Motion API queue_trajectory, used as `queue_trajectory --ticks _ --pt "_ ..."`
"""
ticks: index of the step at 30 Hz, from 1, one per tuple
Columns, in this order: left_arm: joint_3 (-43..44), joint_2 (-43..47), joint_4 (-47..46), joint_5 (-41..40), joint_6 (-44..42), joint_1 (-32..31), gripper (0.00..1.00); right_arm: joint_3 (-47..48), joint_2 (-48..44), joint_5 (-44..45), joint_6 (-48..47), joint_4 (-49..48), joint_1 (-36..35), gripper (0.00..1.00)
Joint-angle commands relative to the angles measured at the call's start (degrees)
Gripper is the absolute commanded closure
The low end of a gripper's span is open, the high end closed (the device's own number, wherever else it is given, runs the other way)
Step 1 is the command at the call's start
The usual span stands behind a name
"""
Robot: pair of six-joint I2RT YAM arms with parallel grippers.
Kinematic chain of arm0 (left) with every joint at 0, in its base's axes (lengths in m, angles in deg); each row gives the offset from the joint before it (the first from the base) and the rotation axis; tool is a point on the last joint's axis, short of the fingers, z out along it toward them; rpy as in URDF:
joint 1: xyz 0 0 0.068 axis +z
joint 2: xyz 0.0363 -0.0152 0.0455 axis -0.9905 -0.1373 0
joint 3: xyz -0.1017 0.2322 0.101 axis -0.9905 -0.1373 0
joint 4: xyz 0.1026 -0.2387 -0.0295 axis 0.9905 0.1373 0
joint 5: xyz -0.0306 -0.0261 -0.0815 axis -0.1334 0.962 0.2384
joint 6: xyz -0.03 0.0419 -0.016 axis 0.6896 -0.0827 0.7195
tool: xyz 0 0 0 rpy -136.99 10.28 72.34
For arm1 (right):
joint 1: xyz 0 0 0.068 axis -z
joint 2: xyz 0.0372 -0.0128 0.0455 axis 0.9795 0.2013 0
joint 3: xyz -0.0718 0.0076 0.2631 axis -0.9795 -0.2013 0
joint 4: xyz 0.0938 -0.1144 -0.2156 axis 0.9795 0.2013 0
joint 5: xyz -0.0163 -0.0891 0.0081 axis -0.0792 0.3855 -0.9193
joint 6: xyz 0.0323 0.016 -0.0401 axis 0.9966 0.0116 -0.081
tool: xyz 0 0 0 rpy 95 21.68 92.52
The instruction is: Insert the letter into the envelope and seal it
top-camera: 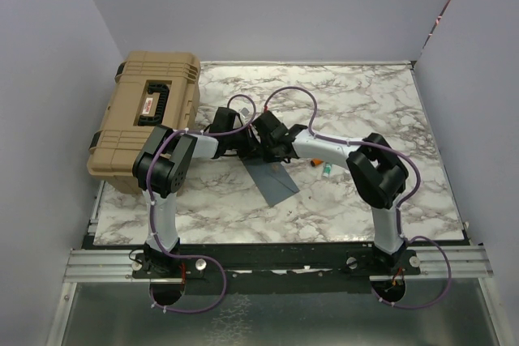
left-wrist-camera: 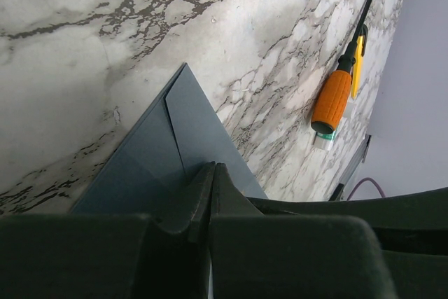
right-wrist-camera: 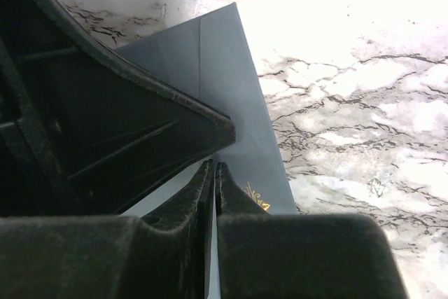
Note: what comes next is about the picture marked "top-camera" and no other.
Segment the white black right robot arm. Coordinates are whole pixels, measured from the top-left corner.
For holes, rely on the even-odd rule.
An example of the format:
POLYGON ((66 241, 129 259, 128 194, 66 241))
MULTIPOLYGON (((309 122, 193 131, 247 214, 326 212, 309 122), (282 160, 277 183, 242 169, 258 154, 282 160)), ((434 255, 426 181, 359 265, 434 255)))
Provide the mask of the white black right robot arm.
POLYGON ((390 274, 401 265, 405 239, 397 201, 403 194, 409 171, 382 135, 372 133, 365 139, 353 140, 333 138, 304 125, 288 128, 268 110, 252 126, 267 159, 316 158, 348 170, 359 196, 371 207, 375 228, 374 268, 390 274))

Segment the white green glue stick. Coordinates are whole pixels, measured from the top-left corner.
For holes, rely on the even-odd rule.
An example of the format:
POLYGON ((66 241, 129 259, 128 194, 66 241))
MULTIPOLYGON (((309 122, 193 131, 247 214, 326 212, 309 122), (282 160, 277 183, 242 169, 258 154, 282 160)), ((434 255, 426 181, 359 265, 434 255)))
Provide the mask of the white green glue stick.
POLYGON ((325 163, 325 164, 324 164, 324 169, 323 169, 322 175, 323 175, 324 177, 329 177, 331 171, 332 171, 332 164, 325 163))

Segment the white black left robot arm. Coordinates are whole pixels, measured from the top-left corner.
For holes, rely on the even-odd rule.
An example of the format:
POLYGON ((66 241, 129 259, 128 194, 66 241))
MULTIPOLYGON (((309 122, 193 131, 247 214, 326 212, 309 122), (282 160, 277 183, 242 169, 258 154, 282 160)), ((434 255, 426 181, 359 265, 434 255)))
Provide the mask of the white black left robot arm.
POLYGON ((178 270, 180 238, 176 227, 177 192, 191 161, 215 160, 227 152, 245 158, 257 154, 260 142, 232 109, 220 107, 203 130, 159 125, 149 135, 132 167, 148 209, 145 251, 160 276, 178 270))

